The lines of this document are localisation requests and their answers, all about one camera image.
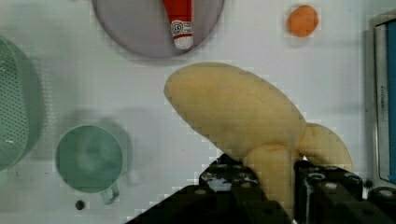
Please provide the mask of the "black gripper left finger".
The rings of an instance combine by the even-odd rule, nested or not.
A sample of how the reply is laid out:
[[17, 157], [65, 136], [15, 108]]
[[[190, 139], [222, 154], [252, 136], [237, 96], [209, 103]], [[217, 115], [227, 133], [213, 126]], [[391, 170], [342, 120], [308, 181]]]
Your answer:
[[254, 172], [223, 154], [189, 185], [126, 224], [292, 224]]

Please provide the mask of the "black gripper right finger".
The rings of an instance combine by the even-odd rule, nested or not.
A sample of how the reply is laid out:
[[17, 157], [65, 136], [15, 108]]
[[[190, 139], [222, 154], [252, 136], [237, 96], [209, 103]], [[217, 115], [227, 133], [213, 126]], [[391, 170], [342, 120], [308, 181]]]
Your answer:
[[396, 224], [395, 189], [364, 189], [363, 180], [336, 166], [294, 164], [298, 224]]

